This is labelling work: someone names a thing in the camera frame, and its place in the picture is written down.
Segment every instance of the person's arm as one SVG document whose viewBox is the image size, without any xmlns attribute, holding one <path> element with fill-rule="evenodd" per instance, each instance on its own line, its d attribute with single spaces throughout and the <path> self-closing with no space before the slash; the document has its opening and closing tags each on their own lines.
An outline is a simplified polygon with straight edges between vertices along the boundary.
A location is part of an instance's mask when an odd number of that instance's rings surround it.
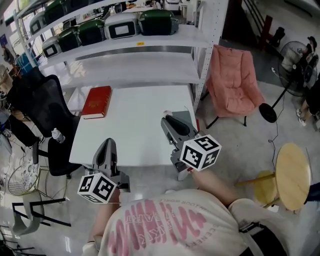
<svg viewBox="0 0 320 256">
<path fill-rule="evenodd" d="M 308 43 L 307 45 L 306 45 L 306 48 L 303 50 L 303 54 L 304 55 L 309 55 L 310 53 L 312 52 L 312 47 L 311 47 L 311 45 Z"/>
<path fill-rule="evenodd" d="M 104 235 L 110 217 L 116 210 L 120 208 L 119 196 L 120 190 L 116 188 L 109 201 L 110 203 L 100 206 L 95 218 L 95 223 L 93 224 L 91 233 L 89 235 L 88 242 L 93 242 L 95 240 L 94 237 L 102 237 Z"/>
<path fill-rule="evenodd" d="M 235 188 L 223 182 L 212 170 L 195 170 L 192 177 L 200 190 L 212 194 L 226 207 L 240 198 Z"/>
<path fill-rule="evenodd" d="M 156 1 L 155 2 L 155 6 L 156 6 L 157 9 L 161 10 L 161 4 L 159 2 Z"/>
</svg>

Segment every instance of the plastic water bottle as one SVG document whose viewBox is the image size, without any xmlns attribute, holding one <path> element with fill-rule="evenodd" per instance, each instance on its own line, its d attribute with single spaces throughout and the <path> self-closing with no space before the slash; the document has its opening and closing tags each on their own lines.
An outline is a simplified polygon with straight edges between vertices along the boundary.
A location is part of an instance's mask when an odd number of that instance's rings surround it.
<svg viewBox="0 0 320 256">
<path fill-rule="evenodd" d="M 59 142 L 60 144 L 64 143 L 66 137 L 57 128 L 54 128 L 51 133 L 52 138 L 54 138 L 57 142 Z"/>
</svg>

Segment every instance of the green case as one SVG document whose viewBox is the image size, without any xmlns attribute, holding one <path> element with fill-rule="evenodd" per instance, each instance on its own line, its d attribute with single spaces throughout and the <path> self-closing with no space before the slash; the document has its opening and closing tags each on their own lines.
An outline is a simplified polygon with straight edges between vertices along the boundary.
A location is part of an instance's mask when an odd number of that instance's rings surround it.
<svg viewBox="0 0 320 256">
<path fill-rule="evenodd" d="M 61 51 L 67 52 L 81 46 L 78 32 L 79 26 L 71 26 L 59 34 L 58 44 L 61 48 Z"/>
<path fill-rule="evenodd" d="M 139 24 L 143 36 L 167 36 L 179 29 L 178 20 L 169 10 L 146 10 L 141 14 Z"/>
<path fill-rule="evenodd" d="M 50 24 L 67 14 L 65 0 L 55 0 L 44 10 L 44 20 Z"/>
<path fill-rule="evenodd" d="M 105 22 L 102 19 L 93 19 L 79 26 L 79 39 L 83 46 L 106 40 Z"/>
</svg>

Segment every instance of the fan base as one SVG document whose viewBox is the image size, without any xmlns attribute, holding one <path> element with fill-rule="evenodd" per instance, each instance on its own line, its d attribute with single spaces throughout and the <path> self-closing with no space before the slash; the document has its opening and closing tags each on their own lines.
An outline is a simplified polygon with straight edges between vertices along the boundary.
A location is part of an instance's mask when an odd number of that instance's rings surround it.
<svg viewBox="0 0 320 256">
<path fill-rule="evenodd" d="M 275 123 L 277 121 L 277 114 L 275 110 L 266 103 L 262 103 L 259 106 L 259 111 L 261 116 L 269 123 Z"/>
</svg>

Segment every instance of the black shorts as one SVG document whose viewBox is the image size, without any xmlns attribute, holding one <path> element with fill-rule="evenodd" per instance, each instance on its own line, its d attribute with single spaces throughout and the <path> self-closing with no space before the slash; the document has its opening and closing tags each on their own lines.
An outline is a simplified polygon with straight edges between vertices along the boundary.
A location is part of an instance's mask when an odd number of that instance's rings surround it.
<svg viewBox="0 0 320 256">
<path fill-rule="evenodd" d="M 313 93 L 310 90 L 305 98 L 306 103 L 309 106 L 309 111 L 312 115 L 315 115 L 320 111 L 320 95 L 317 93 Z"/>
</svg>

